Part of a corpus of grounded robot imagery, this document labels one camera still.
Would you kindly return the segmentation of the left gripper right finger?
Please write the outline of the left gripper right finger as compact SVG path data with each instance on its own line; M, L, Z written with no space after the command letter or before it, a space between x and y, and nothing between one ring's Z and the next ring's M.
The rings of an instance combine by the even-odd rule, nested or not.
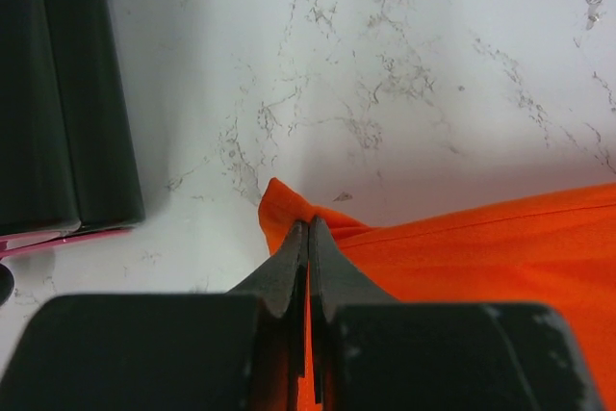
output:
M348 260L321 217L314 217L309 226L308 273L315 400L323 410L332 410L335 347L330 327L337 310L347 305L390 304L396 299Z

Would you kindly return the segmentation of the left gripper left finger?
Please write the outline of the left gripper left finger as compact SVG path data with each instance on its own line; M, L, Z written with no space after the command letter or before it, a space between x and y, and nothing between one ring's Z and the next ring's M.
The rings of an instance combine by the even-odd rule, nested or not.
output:
M296 409L305 375L307 270L308 224L298 221L278 250L229 291L257 301L249 410Z

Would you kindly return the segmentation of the orange t shirt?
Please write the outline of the orange t shirt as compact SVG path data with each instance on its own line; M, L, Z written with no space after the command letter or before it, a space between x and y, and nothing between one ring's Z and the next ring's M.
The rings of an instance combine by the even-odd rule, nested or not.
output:
M272 179L259 223L270 251L322 218L370 279L410 302L538 301L572 326L608 409L615 406L615 188L526 197L390 227L309 203Z

